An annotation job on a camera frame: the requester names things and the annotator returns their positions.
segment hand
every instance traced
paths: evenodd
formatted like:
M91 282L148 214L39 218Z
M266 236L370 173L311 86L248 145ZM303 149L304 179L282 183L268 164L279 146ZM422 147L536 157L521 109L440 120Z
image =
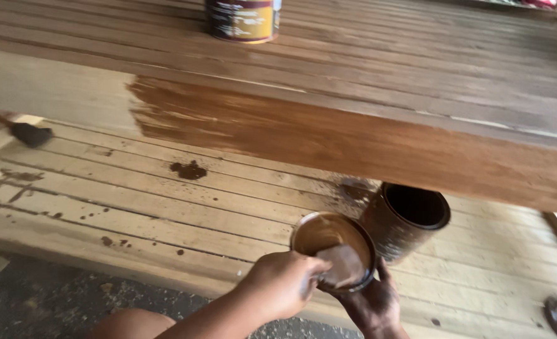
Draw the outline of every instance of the hand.
M290 318L312 298L316 276L331 266L329 261L296 251L271 253L259 258L234 291L261 303L259 315L266 322Z
M380 281L373 279L365 288L333 296L365 338L408 338L399 319L399 295L383 258L377 265Z

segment knee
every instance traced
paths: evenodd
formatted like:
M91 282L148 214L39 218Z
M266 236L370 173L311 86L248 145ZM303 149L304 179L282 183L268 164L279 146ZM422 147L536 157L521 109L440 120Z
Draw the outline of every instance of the knee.
M104 318L94 327L90 339L153 339L175 324L167 315L127 308Z

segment concrete floor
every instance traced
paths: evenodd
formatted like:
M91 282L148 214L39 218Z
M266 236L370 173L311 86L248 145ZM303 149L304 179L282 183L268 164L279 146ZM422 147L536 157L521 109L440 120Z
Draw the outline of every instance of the concrete floor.
M180 320L209 300L78 268L8 255L0 273L0 338L85 338L115 308L138 307ZM348 329L300 318L273 321L251 339L361 339Z

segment wooden board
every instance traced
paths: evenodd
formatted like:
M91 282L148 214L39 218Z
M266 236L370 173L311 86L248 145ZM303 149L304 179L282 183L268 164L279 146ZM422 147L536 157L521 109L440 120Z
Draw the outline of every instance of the wooden board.
M304 0L241 45L202 8L2 0L0 109L557 211L557 13Z
M287 250L302 214L357 216L364 205L338 190L350 179L343 174L45 126L56 136L42 149L0 151L0 249L217 297L259 256ZM191 160L207 175L185 180L169 170ZM546 221L524 207L447 200L452 224L392 268L411 337L555 338L541 310L557 294L557 238ZM352 326L322 293L301 315Z

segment open can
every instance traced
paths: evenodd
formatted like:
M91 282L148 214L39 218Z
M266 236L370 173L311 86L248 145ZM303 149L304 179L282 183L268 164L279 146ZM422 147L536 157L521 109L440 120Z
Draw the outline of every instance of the open can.
M398 264L450 221L450 207L439 192L384 182L360 217L377 256Z
M356 251L366 267L366 273L360 281L340 288L319 282L318 289L323 292L355 292L373 280L377 257L370 235L357 221L333 212L310 213L297 222L291 233L291 250L308 256L316 256L319 251L341 244L348 244Z
M281 0L206 0L209 33L218 39L263 43L278 36Z

